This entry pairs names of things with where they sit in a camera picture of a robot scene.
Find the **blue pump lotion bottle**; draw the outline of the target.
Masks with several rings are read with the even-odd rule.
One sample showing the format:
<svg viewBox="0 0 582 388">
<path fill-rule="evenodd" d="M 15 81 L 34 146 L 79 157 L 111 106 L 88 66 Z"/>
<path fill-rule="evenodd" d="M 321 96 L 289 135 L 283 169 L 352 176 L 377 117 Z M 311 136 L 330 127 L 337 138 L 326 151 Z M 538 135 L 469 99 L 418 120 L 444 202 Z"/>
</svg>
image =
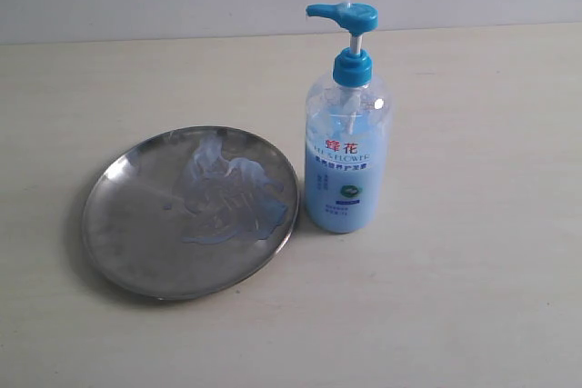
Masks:
<svg viewBox="0 0 582 388">
<path fill-rule="evenodd" d="M 320 228 L 347 234 L 372 220 L 386 167 L 391 99 L 362 46 L 364 34 L 377 27 L 378 11 L 345 2 L 309 5 L 306 15 L 350 34 L 331 74 L 308 91 L 305 146 L 306 210 Z"/>
</svg>

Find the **blue soap smear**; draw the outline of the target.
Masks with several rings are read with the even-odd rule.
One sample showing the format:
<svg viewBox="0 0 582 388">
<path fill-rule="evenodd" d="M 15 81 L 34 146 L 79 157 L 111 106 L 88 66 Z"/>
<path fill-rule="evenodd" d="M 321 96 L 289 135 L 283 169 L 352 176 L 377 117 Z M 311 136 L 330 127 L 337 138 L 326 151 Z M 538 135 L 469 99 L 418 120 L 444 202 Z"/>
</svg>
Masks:
<svg viewBox="0 0 582 388">
<path fill-rule="evenodd" d="M 272 193 L 283 184 L 256 161 L 224 158 L 222 149 L 218 134 L 202 137 L 173 187 L 190 215 L 186 244 L 221 244 L 238 236 L 265 240 L 285 221 L 287 206 Z"/>
</svg>

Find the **round stainless steel plate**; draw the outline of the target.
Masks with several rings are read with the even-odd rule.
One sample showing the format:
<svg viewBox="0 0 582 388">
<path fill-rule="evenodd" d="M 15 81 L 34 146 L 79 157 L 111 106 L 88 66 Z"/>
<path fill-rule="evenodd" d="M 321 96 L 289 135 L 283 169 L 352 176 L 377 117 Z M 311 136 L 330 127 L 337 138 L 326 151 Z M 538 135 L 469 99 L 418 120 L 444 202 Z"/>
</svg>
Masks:
<svg viewBox="0 0 582 388">
<path fill-rule="evenodd" d="M 256 161 L 283 184 L 272 193 L 287 206 L 285 221 L 267 239 L 182 241 L 190 215 L 173 187 L 207 134 L 223 139 L 224 158 Z M 299 206 L 296 172 L 273 144 L 233 127 L 191 126 L 137 144 L 102 172 L 85 202 L 83 243 L 94 268 L 122 289 L 163 301 L 192 300 L 234 286 L 267 265 L 290 238 Z"/>
</svg>

